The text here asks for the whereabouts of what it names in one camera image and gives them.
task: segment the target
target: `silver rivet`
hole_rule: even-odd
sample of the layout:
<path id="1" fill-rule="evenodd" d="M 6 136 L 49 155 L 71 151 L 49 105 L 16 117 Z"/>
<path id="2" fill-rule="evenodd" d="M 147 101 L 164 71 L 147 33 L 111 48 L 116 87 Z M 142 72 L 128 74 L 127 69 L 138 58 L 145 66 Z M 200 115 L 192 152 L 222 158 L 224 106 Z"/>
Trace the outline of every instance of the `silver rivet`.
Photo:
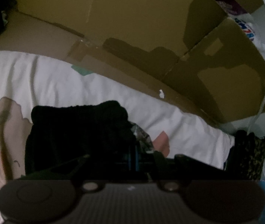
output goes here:
<path id="1" fill-rule="evenodd" d="M 83 189 L 87 191 L 94 191 L 98 188 L 98 184 L 94 182 L 88 182 L 83 184 Z"/>
<path id="2" fill-rule="evenodd" d="M 176 191 L 179 189 L 179 185 L 178 183 L 175 183 L 175 182 L 167 182 L 165 185 L 164 185 L 164 188 L 168 191 Z"/>

